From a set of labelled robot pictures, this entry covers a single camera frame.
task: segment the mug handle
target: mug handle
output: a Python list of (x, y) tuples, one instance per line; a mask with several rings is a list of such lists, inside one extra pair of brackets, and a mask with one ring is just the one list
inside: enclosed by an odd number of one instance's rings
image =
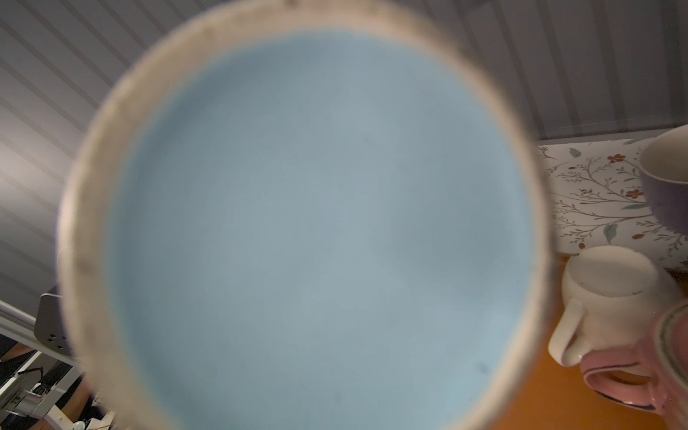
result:
[(564, 367), (577, 365), (581, 362), (584, 355), (592, 351), (592, 347), (581, 337), (577, 338), (573, 345), (567, 348), (585, 314), (583, 304), (576, 299), (570, 299), (566, 304), (555, 332), (552, 333), (550, 338), (548, 346), (550, 355), (557, 363)]
[(581, 372), (585, 384), (603, 397), (620, 405), (654, 413), (662, 413), (664, 400), (660, 387), (652, 381), (643, 385), (631, 385), (606, 377), (603, 372), (622, 371), (652, 375), (631, 347), (617, 347), (593, 351), (583, 357)]

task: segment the red flower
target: red flower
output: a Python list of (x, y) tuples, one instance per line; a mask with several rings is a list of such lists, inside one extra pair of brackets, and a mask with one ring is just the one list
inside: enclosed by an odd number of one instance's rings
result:
[(624, 158), (626, 158), (625, 155), (616, 154), (616, 155), (610, 155), (609, 157), (607, 157), (607, 160), (609, 160), (610, 163), (616, 163), (616, 162), (622, 162)]
[(637, 199), (641, 195), (643, 195), (643, 192), (640, 190), (626, 191), (626, 197), (630, 199)]

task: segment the gray paneled wall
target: gray paneled wall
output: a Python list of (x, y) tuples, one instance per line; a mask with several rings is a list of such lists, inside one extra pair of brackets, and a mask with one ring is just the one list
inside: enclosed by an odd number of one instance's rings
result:
[[(397, 0), (496, 75), (533, 135), (686, 123), (688, 2)], [(95, 110), (148, 47), (219, 0), (0, 0), (0, 299), (54, 283), (65, 178)]]

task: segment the floral shelf liner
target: floral shelf liner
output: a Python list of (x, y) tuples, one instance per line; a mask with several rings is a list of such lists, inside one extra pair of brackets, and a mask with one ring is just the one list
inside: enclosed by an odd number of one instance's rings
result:
[(688, 236), (659, 224), (645, 203), (638, 157), (651, 141), (537, 147), (555, 201), (559, 252), (627, 246), (665, 268), (688, 272)]

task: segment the pink mug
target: pink mug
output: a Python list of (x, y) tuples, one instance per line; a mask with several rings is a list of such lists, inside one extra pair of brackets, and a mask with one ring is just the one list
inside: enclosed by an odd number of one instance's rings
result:
[[(593, 351), (581, 360), (585, 383), (622, 405), (664, 415), (670, 429), (688, 429), (688, 300), (659, 315), (637, 344)], [(610, 377), (624, 371), (647, 375), (629, 384)]]

